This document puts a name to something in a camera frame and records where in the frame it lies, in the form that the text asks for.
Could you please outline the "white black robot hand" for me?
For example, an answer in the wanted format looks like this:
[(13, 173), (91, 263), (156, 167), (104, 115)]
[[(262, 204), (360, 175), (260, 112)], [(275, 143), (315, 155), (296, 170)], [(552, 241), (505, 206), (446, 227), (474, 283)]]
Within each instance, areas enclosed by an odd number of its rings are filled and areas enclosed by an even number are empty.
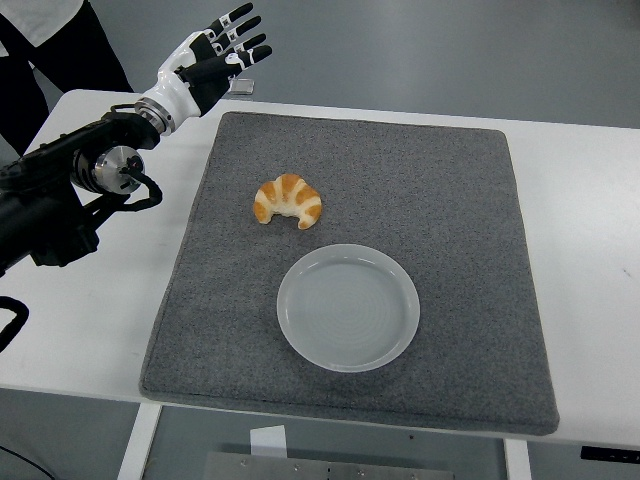
[(156, 110), (169, 130), (208, 113), (233, 79), (272, 53), (264, 34), (246, 37), (261, 22), (252, 10), (253, 4), (245, 3), (191, 33), (160, 66), (140, 106)]

